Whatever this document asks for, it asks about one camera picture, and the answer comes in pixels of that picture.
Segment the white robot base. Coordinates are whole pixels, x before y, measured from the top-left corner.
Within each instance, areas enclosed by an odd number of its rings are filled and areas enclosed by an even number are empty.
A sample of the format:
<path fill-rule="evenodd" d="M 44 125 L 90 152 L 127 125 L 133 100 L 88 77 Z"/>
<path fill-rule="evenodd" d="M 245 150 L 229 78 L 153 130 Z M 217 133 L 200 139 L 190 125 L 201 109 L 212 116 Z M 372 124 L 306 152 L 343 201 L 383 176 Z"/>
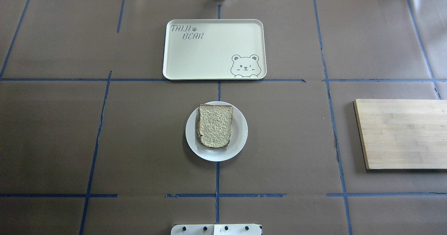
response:
<path fill-rule="evenodd" d="M 248 224 L 182 224 L 174 225 L 171 235 L 262 235 L 261 225 Z"/>

